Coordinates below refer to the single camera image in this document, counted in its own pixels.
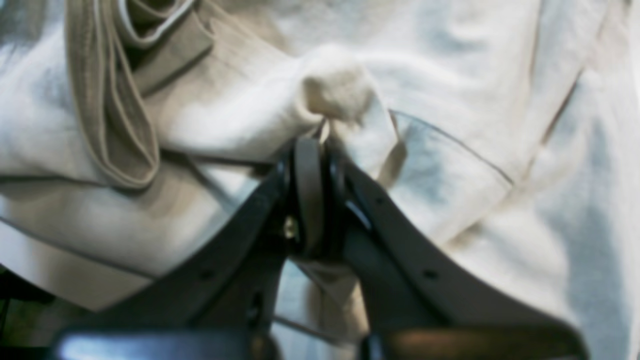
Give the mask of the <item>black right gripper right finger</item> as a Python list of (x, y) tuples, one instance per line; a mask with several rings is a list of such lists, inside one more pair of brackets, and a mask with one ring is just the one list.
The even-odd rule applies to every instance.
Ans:
[(320, 147), (326, 207), (320, 253), (362, 287), (362, 360), (587, 360), (567, 322), (456, 264), (336, 146)]

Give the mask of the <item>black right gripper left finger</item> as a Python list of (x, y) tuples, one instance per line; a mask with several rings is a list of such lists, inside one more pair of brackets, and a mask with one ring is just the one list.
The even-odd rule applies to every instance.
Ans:
[(60, 333), (52, 360), (276, 360), (282, 267), (321, 243), (321, 146), (299, 138), (215, 237), (137, 294)]

